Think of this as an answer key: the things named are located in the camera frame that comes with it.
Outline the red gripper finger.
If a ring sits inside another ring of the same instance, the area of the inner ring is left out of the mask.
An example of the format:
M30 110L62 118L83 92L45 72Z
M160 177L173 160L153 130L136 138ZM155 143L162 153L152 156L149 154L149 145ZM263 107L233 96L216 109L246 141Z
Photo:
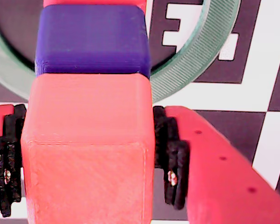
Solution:
M0 212L11 216L11 205L20 202L21 193L21 133L26 107L0 105Z
M182 106L153 112L167 204L191 224L280 224L280 195L207 120Z

